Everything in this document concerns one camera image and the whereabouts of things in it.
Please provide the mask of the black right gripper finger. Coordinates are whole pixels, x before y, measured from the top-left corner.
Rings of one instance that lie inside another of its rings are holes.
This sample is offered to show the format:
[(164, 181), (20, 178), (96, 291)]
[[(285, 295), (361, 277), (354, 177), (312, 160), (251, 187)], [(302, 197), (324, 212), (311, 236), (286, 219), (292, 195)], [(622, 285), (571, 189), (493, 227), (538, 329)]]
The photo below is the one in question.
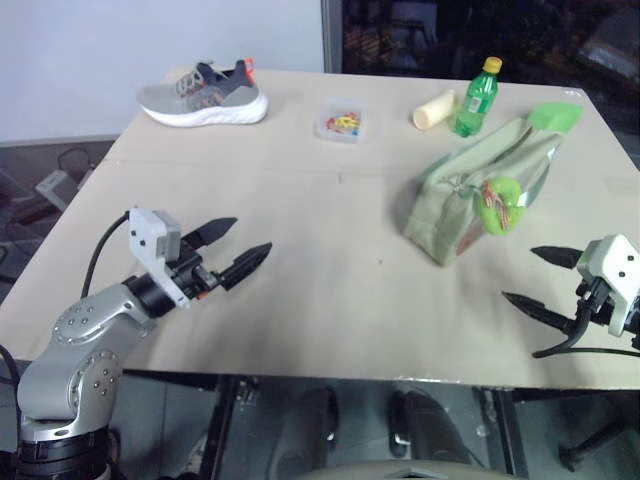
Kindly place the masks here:
[(557, 246), (538, 246), (531, 248), (530, 251), (548, 263), (569, 270), (577, 266), (583, 254), (582, 250)]
[(502, 292), (502, 296), (519, 311), (530, 318), (561, 332), (570, 332), (576, 327), (576, 320), (549, 310), (544, 303), (512, 292)]

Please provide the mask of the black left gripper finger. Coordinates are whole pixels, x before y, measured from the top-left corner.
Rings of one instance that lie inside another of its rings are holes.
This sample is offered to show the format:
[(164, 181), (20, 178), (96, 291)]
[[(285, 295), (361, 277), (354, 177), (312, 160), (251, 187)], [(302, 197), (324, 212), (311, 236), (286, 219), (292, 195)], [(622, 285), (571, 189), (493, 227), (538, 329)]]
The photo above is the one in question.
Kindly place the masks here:
[(200, 249), (222, 238), (236, 222), (236, 217), (213, 219), (183, 236), (182, 241), (193, 249)]
[(267, 258), (272, 249), (272, 243), (254, 246), (238, 256), (233, 263), (218, 275), (218, 281), (226, 291), (250, 276)]

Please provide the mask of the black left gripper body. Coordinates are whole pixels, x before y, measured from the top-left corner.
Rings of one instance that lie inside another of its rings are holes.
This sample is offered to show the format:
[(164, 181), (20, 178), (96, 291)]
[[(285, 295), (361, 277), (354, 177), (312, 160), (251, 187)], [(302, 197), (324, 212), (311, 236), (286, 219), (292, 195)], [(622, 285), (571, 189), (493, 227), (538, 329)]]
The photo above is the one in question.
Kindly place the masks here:
[(178, 257), (169, 262), (171, 279), (188, 300), (206, 296), (220, 285), (219, 275), (206, 270), (203, 258), (189, 241), (182, 239)]

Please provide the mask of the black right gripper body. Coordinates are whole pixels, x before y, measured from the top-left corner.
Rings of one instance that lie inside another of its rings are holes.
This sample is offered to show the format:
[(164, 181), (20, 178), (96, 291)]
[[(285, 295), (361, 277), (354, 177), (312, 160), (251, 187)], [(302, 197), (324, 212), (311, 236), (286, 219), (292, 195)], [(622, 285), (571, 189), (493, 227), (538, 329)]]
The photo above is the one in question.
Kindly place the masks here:
[(590, 323), (608, 326), (614, 309), (611, 293), (612, 289), (601, 278), (582, 280), (576, 288), (575, 319), (566, 323), (563, 332), (568, 336), (582, 336)]

